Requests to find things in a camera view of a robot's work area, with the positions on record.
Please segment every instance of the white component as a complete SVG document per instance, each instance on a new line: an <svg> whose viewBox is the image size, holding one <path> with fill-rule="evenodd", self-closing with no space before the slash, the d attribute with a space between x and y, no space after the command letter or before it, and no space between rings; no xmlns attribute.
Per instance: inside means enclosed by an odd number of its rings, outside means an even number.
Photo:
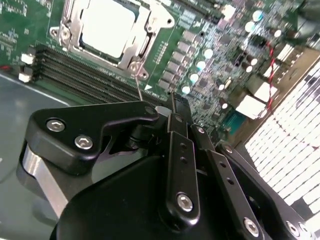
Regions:
<svg viewBox="0 0 320 240"><path fill-rule="evenodd" d="M35 61L35 56L22 53L21 54L21 61L24 62L25 64L31 65Z"/></svg>
<svg viewBox="0 0 320 240"><path fill-rule="evenodd" d="M224 104L222 104L222 109L226 109L227 107L228 107L228 103L224 103Z"/></svg>
<svg viewBox="0 0 320 240"><path fill-rule="evenodd" d="M224 84L220 84L219 87L218 87L218 90L222 91L223 89L225 89L225 85Z"/></svg>
<svg viewBox="0 0 320 240"><path fill-rule="evenodd" d="M277 70L279 69L279 66L274 63L273 64L273 73L275 73ZM267 71L265 71L265 73L263 74L264 77L269 78L272 72L272 67L270 66Z"/></svg>
<svg viewBox="0 0 320 240"><path fill-rule="evenodd" d="M198 61L198 63L196 64L196 67L202 71L206 68L206 62L205 61Z"/></svg>
<svg viewBox="0 0 320 240"><path fill-rule="evenodd" d="M150 86L149 84L147 84L144 88L144 90L149 90L149 89L152 89L152 86Z"/></svg>
<svg viewBox="0 0 320 240"><path fill-rule="evenodd" d="M199 80L199 75L196 74L196 73L191 74L191 75L190 75L190 80L191 80L191 82L192 82L193 84L196 83L196 82Z"/></svg>
<svg viewBox="0 0 320 240"><path fill-rule="evenodd" d="M294 48L289 44L286 44L276 58L284 62L293 51Z"/></svg>
<svg viewBox="0 0 320 240"><path fill-rule="evenodd" d="M248 66L248 67L245 69L245 71L246 71L247 73L251 73L251 72L252 72L252 69L253 69L252 66Z"/></svg>
<svg viewBox="0 0 320 240"><path fill-rule="evenodd" d="M205 57L205 59L210 59L210 58L212 58L213 55L214 55L214 51L210 48L206 49L203 52L203 56Z"/></svg>
<svg viewBox="0 0 320 240"><path fill-rule="evenodd" d="M232 80L231 80L231 79L228 79L228 80L226 81L226 83L225 83L224 89L227 89L227 88L230 86L231 83L232 83Z"/></svg>
<svg viewBox="0 0 320 240"><path fill-rule="evenodd" d="M18 79L23 83L28 83L31 81L31 76L25 73L19 73Z"/></svg>
<svg viewBox="0 0 320 240"><path fill-rule="evenodd" d="M246 95L235 110L248 118L256 119L265 108L264 103Z"/></svg>
<svg viewBox="0 0 320 240"><path fill-rule="evenodd" d="M91 0L81 17L82 41L102 53L120 58L135 19L132 11L113 0Z"/></svg>
<svg viewBox="0 0 320 240"><path fill-rule="evenodd" d="M160 0L161 3L163 3L164 5L170 7L171 6L171 3L172 1L171 0Z"/></svg>
<svg viewBox="0 0 320 240"><path fill-rule="evenodd" d="M221 9L221 13L224 15L224 20L230 20L236 12L236 8L227 4Z"/></svg>
<svg viewBox="0 0 320 240"><path fill-rule="evenodd" d="M184 94L189 94L191 91L189 86L183 86L181 90Z"/></svg>
<svg viewBox="0 0 320 240"><path fill-rule="evenodd" d="M244 30L247 33L251 33L254 29L255 29L255 23L253 21L248 21L245 26L244 26Z"/></svg>
<svg viewBox="0 0 320 240"><path fill-rule="evenodd" d="M273 36L274 36L275 38L278 38L278 37L281 36L281 34L282 34L282 31L281 31L281 30L277 30L277 31L274 32Z"/></svg>
<svg viewBox="0 0 320 240"><path fill-rule="evenodd" d="M261 10L257 10L253 13L252 20L254 22L259 22L262 20L263 16L264 16L264 13Z"/></svg>
<svg viewBox="0 0 320 240"><path fill-rule="evenodd" d="M260 99L264 102L268 102L269 97L270 97L270 90L271 90L271 97L273 97L276 94L276 92L278 91L278 89L276 87L273 86L270 89L270 84L267 82L263 82L261 87L255 92L254 96L257 99Z"/></svg>
<svg viewBox="0 0 320 240"><path fill-rule="evenodd" d="M250 64L252 66L256 65L257 63L258 63L258 59L257 58L252 59L251 62L250 62Z"/></svg>

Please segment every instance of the white connector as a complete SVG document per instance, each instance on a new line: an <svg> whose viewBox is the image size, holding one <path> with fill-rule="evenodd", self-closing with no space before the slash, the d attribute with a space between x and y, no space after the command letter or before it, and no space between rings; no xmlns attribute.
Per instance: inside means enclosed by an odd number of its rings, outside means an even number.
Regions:
<svg viewBox="0 0 320 240"><path fill-rule="evenodd" d="M26 53L22 53L21 54L21 61L24 62L25 64L31 65L35 61L35 56L30 55L30 54L26 54Z"/></svg>
<svg viewBox="0 0 320 240"><path fill-rule="evenodd" d="M25 73L19 73L19 77L18 77L18 79L25 84L30 82L31 78L32 77L30 75L27 75Z"/></svg>

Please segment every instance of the red wire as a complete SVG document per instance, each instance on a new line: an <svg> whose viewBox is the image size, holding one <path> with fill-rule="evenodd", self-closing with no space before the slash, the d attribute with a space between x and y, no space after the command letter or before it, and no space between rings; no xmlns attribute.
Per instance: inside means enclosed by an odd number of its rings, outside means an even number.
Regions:
<svg viewBox="0 0 320 240"><path fill-rule="evenodd" d="M276 59L274 58L275 49L271 46L271 44L270 44L269 42L268 42L266 45L269 47L269 51L270 51L270 52L269 52L269 56L270 56L270 58L271 58L271 63L270 63L271 73L270 73L270 76L269 76L269 78L268 78L268 83L269 83L269 85L270 85L270 87L269 87L269 100L268 100L268 102L267 102L266 110L267 110L267 111L270 110L271 115L273 115L273 120L275 120L275 122L276 122L276 124L279 126L279 128L280 128L284 133L286 133L288 136L290 136L290 133L288 133L288 132L284 129L284 127L279 123L279 121L276 119L276 117L274 116L274 111L273 111L273 109L272 109L273 99L272 99L272 92L271 92L271 90L272 90L272 87L274 86L274 84L273 84L273 79L274 79L274 76L275 76L274 64L275 64L275 62L276 62ZM294 138L295 140L300 141L300 143L302 143L302 144L306 144L307 146L312 147L314 150L317 150L317 149L319 148L319 147L317 147L317 146L313 146L313 145L305 142L304 140L299 140L299 139L297 139L295 136L294 136L293 138Z"/></svg>

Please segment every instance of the capacitor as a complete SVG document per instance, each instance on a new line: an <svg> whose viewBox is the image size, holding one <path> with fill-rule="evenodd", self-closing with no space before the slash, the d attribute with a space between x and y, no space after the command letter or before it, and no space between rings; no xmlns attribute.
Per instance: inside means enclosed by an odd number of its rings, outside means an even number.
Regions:
<svg viewBox="0 0 320 240"><path fill-rule="evenodd" d="M227 101L225 99L223 99L222 97L219 98L219 104L223 110L225 110L229 106Z"/></svg>
<svg viewBox="0 0 320 240"><path fill-rule="evenodd" d="M199 80L199 75L196 74L196 73L193 73L193 74L190 75L189 78L190 78L190 81L191 81L193 84L195 84L195 83Z"/></svg>
<svg viewBox="0 0 320 240"><path fill-rule="evenodd" d="M285 32L285 36L289 39L297 39L300 36L300 33L295 30L288 30Z"/></svg>
<svg viewBox="0 0 320 240"><path fill-rule="evenodd" d="M262 20L262 18L264 17L264 13L261 10L257 10L252 14L252 20L254 22L259 22Z"/></svg>
<svg viewBox="0 0 320 240"><path fill-rule="evenodd" d="M241 67L242 67L243 70L245 70L247 73L251 73L251 71L252 71L252 66L251 66L249 63L245 62L245 61L241 64Z"/></svg>
<svg viewBox="0 0 320 240"><path fill-rule="evenodd" d="M206 62L205 61L198 61L196 64L196 67L199 71L202 71L206 68Z"/></svg>
<svg viewBox="0 0 320 240"><path fill-rule="evenodd" d="M258 59L249 54L246 56L246 60L251 64L251 66L254 66L258 63Z"/></svg>
<svg viewBox="0 0 320 240"><path fill-rule="evenodd" d="M282 35L282 31L280 29L277 28L269 28L268 30L269 34L274 36L275 38L279 38Z"/></svg>
<svg viewBox="0 0 320 240"><path fill-rule="evenodd" d="M220 79L215 80L215 84L218 87L219 91L222 91L225 89L225 84Z"/></svg>
<svg viewBox="0 0 320 240"><path fill-rule="evenodd" d="M182 90L182 92L183 92L184 94L189 94L190 91L191 91L191 89L190 89L189 86L183 86L183 87L181 88L181 90Z"/></svg>
<svg viewBox="0 0 320 240"><path fill-rule="evenodd" d="M214 55L214 51L210 48L203 51L203 56L205 59L210 59Z"/></svg>
<svg viewBox="0 0 320 240"><path fill-rule="evenodd" d="M247 33L251 33L254 29L255 29L255 23L253 21L249 21L245 24L244 26L244 30L247 32Z"/></svg>

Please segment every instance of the surface-mount components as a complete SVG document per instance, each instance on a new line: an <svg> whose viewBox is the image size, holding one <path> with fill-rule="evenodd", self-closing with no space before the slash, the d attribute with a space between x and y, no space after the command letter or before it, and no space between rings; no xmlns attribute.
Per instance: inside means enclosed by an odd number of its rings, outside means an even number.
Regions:
<svg viewBox="0 0 320 240"><path fill-rule="evenodd" d="M176 52L176 51L174 51L172 54L172 59L174 61L176 61L177 63L181 63L183 61L184 57L185 56L183 54Z"/></svg>
<svg viewBox="0 0 320 240"><path fill-rule="evenodd" d="M182 38L186 41L186 42L189 42L189 43L192 43L194 41L196 37L196 34L188 31L188 30L185 30L183 35L182 35Z"/></svg>
<svg viewBox="0 0 320 240"><path fill-rule="evenodd" d="M179 68L179 65L170 61L168 62L168 65L166 66L166 69L172 73L175 73Z"/></svg>
<svg viewBox="0 0 320 240"><path fill-rule="evenodd" d="M183 54L186 54L187 52L188 52L188 50L189 50L189 45L188 44L186 44L185 42L183 42L183 41L180 41L179 43L178 43L178 46L177 46L177 49L179 50L179 52L181 52L181 53L183 53Z"/></svg>
<svg viewBox="0 0 320 240"><path fill-rule="evenodd" d="M169 88L170 83L167 82L167 81L164 81L164 80L160 79L159 82L158 82L158 86L159 86L160 88L163 88L163 89L166 90L166 89Z"/></svg>
<svg viewBox="0 0 320 240"><path fill-rule="evenodd" d="M165 80L166 82L170 83L172 79L174 78L174 74L168 71L164 71L162 75L162 79Z"/></svg>

